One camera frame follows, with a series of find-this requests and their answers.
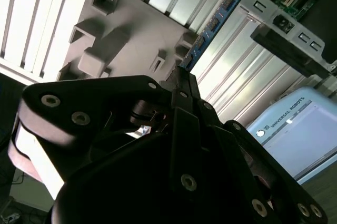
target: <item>metal screw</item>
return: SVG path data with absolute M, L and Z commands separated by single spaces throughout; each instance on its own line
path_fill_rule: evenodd
M 187 191 L 195 191 L 196 190 L 196 181 L 189 174 L 183 174 L 181 176 L 181 184 Z
M 317 208 L 317 206 L 311 204 L 310 208 L 318 218 L 321 218 L 323 216 L 321 211 Z
M 85 112 L 74 112 L 72 115 L 72 121 L 76 125 L 88 125 L 90 123 L 90 117 Z
M 268 214 L 267 209 L 266 209 L 266 207 L 264 206 L 264 204 L 260 200 L 253 199 L 252 200 L 252 205 L 253 205 L 254 210 L 259 215 L 261 215 L 262 217 L 266 217 L 267 216 L 267 214 Z
M 204 106 L 209 110 L 212 109 L 212 106 L 210 104 L 208 104 L 207 102 L 204 103 Z
M 59 98 L 54 95 L 44 95 L 41 98 L 41 102 L 48 107 L 57 107 L 61 104 Z
M 238 124 L 233 123 L 233 126 L 234 126 L 234 128 L 237 129 L 238 131 L 241 130 L 241 127 L 240 127 Z
M 182 91 L 180 92 L 180 95 L 183 96 L 184 98 L 187 97 L 187 94 L 185 92 L 182 92 Z
M 154 83 L 148 83 L 148 85 L 151 87 L 151 88 L 153 88 L 153 89 L 156 89 L 157 88 L 157 85 L 155 85 Z
M 304 216 L 306 216 L 306 217 L 309 217 L 309 216 L 310 216 L 309 211 L 307 210 L 307 208 L 306 208 L 303 204 L 298 203 L 298 204 L 297 204 L 297 207 L 299 208 L 299 210 L 301 211 L 301 213 L 302 213 Z

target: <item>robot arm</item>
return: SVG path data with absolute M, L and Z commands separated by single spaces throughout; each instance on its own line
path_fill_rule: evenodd
M 50 223 L 328 222 L 243 126 L 219 121 L 192 74 L 177 67 L 165 83 L 126 76 L 24 90 L 9 156 L 55 198 Z M 151 133 L 121 140 L 142 125 Z M 96 152 L 102 139 L 119 143 Z

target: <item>cable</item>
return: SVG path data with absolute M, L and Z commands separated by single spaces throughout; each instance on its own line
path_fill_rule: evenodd
M 21 182 L 16 183 L 16 182 L 19 180 L 19 178 L 20 178 L 20 177 L 18 177 L 18 178 L 14 181 L 14 183 L 12 183 L 12 185 L 22 184 L 23 181 L 24 181 L 25 173 L 22 172 L 22 176 L 21 176 L 21 177 L 22 177 Z
M 22 184 L 24 182 L 24 177 L 25 177 L 25 173 L 22 172 L 22 175 L 20 175 L 19 177 L 17 177 L 15 180 L 13 181 L 9 181 L 9 179 L 7 178 L 7 181 L 5 183 L 0 184 L 0 187 L 3 186 L 7 186 L 7 185 L 18 185 L 18 184 Z

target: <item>blue circuit board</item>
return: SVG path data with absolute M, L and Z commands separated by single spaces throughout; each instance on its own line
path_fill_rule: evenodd
M 216 34 L 230 17 L 240 0 L 223 0 L 205 29 L 198 36 L 193 46 L 180 64 L 180 67 L 191 71 L 203 53 L 206 51 Z

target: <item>monitor screen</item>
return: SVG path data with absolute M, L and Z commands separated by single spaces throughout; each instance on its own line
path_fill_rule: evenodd
M 307 101 L 262 145 L 299 179 L 337 152 L 337 116 Z

